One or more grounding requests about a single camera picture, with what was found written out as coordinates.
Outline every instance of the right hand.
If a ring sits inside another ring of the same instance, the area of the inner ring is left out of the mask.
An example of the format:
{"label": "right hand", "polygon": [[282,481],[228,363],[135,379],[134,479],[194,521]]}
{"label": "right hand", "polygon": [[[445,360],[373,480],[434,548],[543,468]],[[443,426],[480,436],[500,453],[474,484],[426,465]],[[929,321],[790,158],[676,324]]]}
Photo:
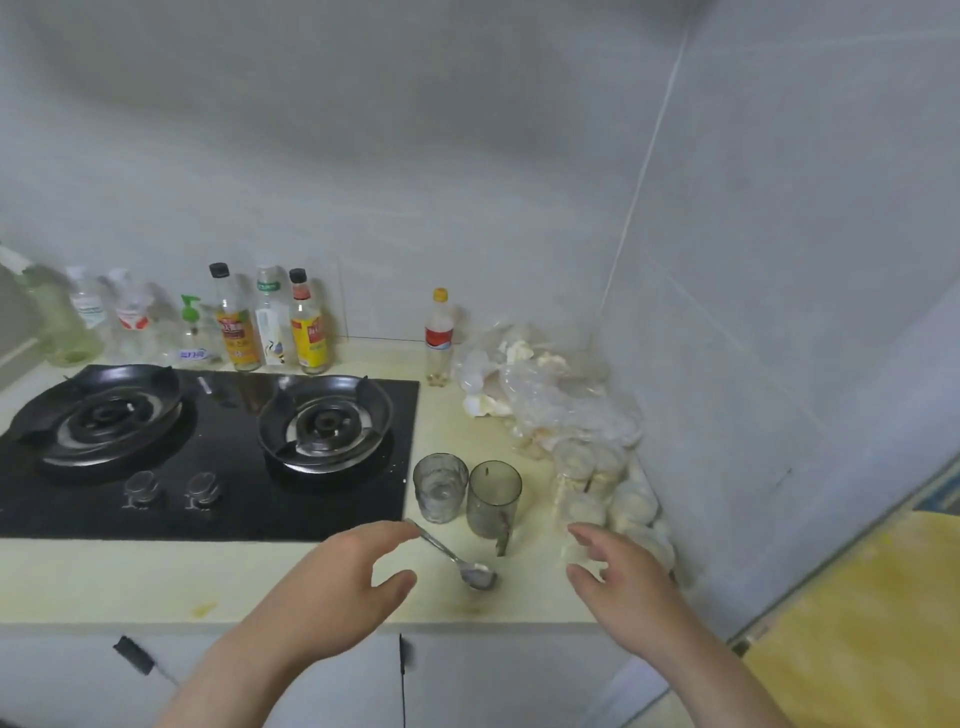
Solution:
{"label": "right hand", "polygon": [[655,667],[669,657],[671,645],[702,629],[667,572],[642,546],[588,523],[569,531],[589,548],[593,561],[605,561],[598,581],[576,564],[566,568],[577,596],[597,621],[628,652]]}

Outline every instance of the condiment bottle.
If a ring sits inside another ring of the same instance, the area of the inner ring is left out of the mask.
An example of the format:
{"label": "condiment bottle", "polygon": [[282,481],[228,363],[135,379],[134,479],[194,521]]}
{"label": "condiment bottle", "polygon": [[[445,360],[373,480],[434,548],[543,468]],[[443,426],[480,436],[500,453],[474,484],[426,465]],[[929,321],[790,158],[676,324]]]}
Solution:
{"label": "condiment bottle", "polygon": [[320,304],[310,295],[306,271],[302,268],[291,269],[290,282],[294,286],[294,310],[290,327],[294,332],[300,368],[305,374],[322,374],[330,367],[324,334],[324,315]]}
{"label": "condiment bottle", "polygon": [[177,360],[184,369],[205,369],[220,362],[220,342],[213,333],[206,330],[200,320],[200,311],[193,304],[200,300],[197,296],[180,296],[183,299],[183,311],[180,318],[183,326],[180,331],[180,345]]}
{"label": "condiment bottle", "polygon": [[263,363],[285,367],[295,357],[290,331],[290,304],[280,285],[275,265],[261,265],[256,271],[256,327],[260,334]]}
{"label": "condiment bottle", "polygon": [[230,277],[226,263],[210,263],[210,275],[216,280],[217,322],[227,345],[227,356],[237,372],[252,372],[260,368],[260,344],[256,338],[250,310],[243,303],[243,295],[236,279]]}
{"label": "condiment bottle", "polygon": [[445,288],[433,289],[433,310],[426,323],[426,382],[443,387],[450,381],[453,354],[453,311]]}

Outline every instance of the clear glass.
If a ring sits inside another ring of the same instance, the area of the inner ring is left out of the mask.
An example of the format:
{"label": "clear glass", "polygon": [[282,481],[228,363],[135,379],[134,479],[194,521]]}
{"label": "clear glass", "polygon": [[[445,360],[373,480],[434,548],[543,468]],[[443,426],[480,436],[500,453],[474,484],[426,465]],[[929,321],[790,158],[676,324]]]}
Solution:
{"label": "clear glass", "polygon": [[523,490],[520,473],[499,460],[480,463],[467,488],[467,524],[482,539],[498,539],[514,527]]}
{"label": "clear glass", "polygon": [[464,461],[447,452],[424,457],[414,468],[414,493],[423,517],[449,523],[460,513],[469,471]]}
{"label": "clear glass", "polygon": [[52,275],[31,266],[14,279],[36,305],[40,315],[36,338],[48,362],[55,367],[72,367],[103,353],[103,341],[86,327]]}

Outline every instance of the white tile wall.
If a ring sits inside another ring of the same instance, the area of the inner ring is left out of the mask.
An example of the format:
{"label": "white tile wall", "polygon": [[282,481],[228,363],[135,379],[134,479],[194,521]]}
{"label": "white tile wall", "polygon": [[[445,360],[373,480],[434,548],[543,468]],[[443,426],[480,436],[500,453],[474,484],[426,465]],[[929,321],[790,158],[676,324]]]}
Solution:
{"label": "white tile wall", "polygon": [[960,38],[687,59],[637,239],[818,418],[960,273]]}
{"label": "white tile wall", "polygon": [[742,555],[738,528],[775,507],[817,426],[628,239],[602,326],[645,414],[640,458],[681,545],[683,577]]}
{"label": "white tile wall", "polygon": [[960,274],[960,6],[703,8],[602,321],[687,577],[814,497],[784,476]]}
{"label": "white tile wall", "polygon": [[960,31],[954,0],[703,0],[691,55],[738,46]]}
{"label": "white tile wall", "polygon": [[683,21],[652,0],[14,1],[0,225],[172,297],[209,297],[214,260],[303,265],[355,336],[419,339],[440,284],[474,323],[589,320]]}

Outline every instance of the yellow label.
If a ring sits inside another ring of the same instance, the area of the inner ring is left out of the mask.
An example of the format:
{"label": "yellow label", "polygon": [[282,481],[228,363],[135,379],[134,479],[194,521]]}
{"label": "yellow label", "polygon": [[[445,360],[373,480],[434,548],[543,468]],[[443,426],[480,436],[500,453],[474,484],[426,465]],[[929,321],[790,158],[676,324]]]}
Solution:
{"label": "yellow label", "polygon": [[217,322],[224,334],[227,355],[233,364],[254,364],[260,360],[249,311],[220,312],[217,314]]}
{"label": "yellow label", "polygon": [[324,319],[290,319],[294,331],[294,343],[297,345],[297,358],[302,367],[315,369],[326,364],[326,336]]}

